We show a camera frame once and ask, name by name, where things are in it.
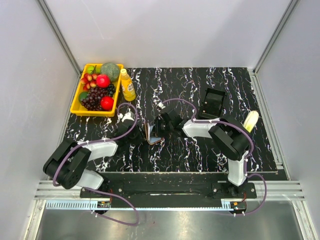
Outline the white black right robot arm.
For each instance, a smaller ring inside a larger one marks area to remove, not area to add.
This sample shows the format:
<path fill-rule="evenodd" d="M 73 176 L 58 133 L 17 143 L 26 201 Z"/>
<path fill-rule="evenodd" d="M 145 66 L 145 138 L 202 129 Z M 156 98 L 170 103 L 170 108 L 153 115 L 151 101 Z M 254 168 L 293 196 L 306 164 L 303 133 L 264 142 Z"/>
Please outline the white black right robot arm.
<path fill-rule="evenodd" d="M 246 191 L 244 182 L 247 179 L 245 168 L 248 156 L 254 144 L 250 133 L 244 126 L 232 117 L 215 119 L 182 119 L 180 116 L 172 117 L 162 113 L 155 121 L 149 132 L 151 136 L 164 138 L 169 134 L 177 134 L 183 138 L 212 139 L 220 152 L 228 161 L 228 194 L 239 198 Z"/>

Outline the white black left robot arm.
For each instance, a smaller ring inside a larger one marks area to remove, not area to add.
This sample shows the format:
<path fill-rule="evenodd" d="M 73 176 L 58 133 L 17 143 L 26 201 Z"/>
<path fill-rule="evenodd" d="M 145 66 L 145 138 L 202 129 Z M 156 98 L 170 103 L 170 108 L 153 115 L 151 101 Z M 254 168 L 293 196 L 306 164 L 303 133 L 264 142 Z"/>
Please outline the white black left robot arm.
<path fill-rule="evenodd" d="M 129 111 L 120 114 L 120 122 L 113 138 L 94 141 L 63 140 L 43 166 L 43 172 L 54 184 L 69 190 L 73 187 L 90 188 L 98 198 L 107 195 L 109 186 L 99 173 L 86 169 L 95 159 L 112 157 L 131 140 L 142 140 L 142 131 L 136 115 Z"/>

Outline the brown leather card holder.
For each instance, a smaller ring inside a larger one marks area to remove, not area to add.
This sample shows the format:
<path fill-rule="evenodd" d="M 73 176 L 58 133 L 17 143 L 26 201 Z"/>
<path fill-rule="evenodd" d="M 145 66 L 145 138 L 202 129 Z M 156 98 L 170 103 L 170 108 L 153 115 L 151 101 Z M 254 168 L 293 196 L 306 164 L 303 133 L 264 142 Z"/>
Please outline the brown leather card holder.
<path fill-rule="evenodd" d="M 149 122 L 144 123 L 145 138 L 149 145 L 155 145 L 164 140 L 163 137 L 159 137 L 156 133 L 156 127 Z"/>

